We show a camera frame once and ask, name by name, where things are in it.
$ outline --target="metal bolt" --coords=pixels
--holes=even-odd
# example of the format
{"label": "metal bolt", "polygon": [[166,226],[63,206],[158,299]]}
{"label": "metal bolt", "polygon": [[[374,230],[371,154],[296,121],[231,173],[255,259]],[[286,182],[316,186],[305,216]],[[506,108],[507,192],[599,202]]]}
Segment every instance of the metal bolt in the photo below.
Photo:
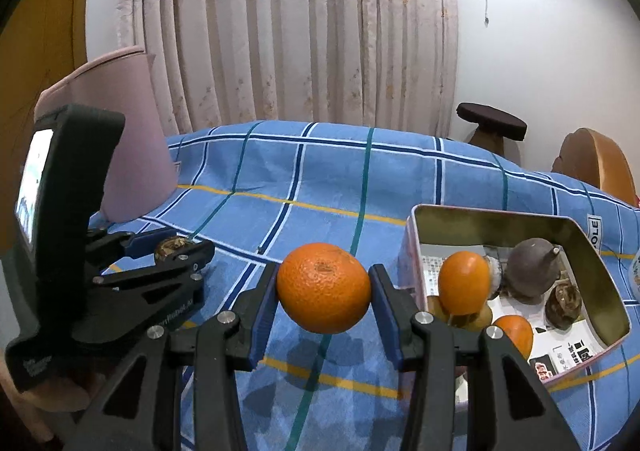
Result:
{"label": "metal bolt", "polygon": [[428,325],[429,323],[433,323],[433,316],[428,312],[416,312],[415,320],[421,325]]}
{"label": "metal bolt", "polygon": [[504,332],[499,326],[491,325],[486,328],[486,334],[491,339],[500,339],[504,335]]}
{"label": "metal bolt", "polygon": [[235,320],[236,314],[234,314],[230,310],[223,310],[218,314],[218,321],[220,321],[223,325],[233,323]]}
{"label": "metal bolt", "polygon": [[149,330],[146,331],[146,336],[149,339],[159,339],[164,335],[164,328],[160,325],[153,325]]}

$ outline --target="device screen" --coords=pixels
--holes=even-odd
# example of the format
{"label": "device screen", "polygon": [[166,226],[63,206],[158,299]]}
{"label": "device screen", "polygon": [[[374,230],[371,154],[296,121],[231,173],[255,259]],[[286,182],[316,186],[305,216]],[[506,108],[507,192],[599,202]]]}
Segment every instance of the device screen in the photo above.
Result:
{"label": "device screen", "polygon": [[24,163],[18,202],[15,205],[15,214],[30,245],[33,237],[33,221],[38,188],[40,187],[42,170],[44,170],[44,164],[47,161],[52,137],[53,130],[38,130],[33,134],[27,160]]}

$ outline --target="curtain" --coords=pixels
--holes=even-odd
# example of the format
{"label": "curtain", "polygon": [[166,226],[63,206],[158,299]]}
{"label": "curtain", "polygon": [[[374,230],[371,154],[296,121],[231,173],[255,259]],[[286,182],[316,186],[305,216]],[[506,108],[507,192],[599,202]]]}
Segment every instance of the curtain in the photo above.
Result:
{"label": "curtain", "polygon": [[120,0],[166,135],[253,120],[446,136],[456,0]]}

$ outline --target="blue plaid tablecloth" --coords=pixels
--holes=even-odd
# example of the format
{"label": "blue plaid tablecloth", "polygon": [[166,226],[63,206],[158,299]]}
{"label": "blue plaid tablecloth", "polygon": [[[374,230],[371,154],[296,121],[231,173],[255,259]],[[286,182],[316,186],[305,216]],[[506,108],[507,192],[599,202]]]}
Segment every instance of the blue plaid tablecloth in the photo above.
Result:
{"label": "blue plaid tablecloth", "polygon": [[[412,206],[442,204],[569,216],[587,232],[603,219],[602,257],[632,320],[623,347],[553,392],[585,450],[604,449],[640,397],[639,303],[626,280],[640,244],[639,211],[560,174],[524,171],[480,148],[405,132],[327,123],[266,121],[168,139],[180,165],[174,194],[114,230],[173,226],[216,244],[204,271],[200,324],[252,288],[269,261],[327,241],[365,268],[396,279]],[[117,268],[152,262],[128,258]],[[193,449],[193,376],[183,373],[182,445]],[[398,375],[369,310],[334,336],[308,333],[278,308],[265,359],[237,374],[248,447],[268,450],[396,450],[404,431]],[[457,436],[455,449],[465,448]]]}

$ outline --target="small orange fruit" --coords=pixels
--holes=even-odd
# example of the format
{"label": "small orange fruit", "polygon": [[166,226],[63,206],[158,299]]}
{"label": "small orange fruit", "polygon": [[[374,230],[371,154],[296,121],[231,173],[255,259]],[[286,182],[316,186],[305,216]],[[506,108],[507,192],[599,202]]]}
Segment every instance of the small orange fruit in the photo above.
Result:
{"label": "small orange fruit", "polygon": [[525,359],[529,359],[533,348],[533,328],[529,321],[518,315],[508,315],[498,318],[494,322],[511,339],[513,345]]}
{"label": "small orange fruit", "polygon": [[480,312],[489,297],[491,276],[484,257],[459,251],[444,260],[438,275],[442,306],[454,316]]}
{"label": "small orange fruit", "polygon": [[278,269],[276,290],[289,317],[318,334],[348,330],[371,301],[367,271],[330,243],[308,243],[291,251]]}

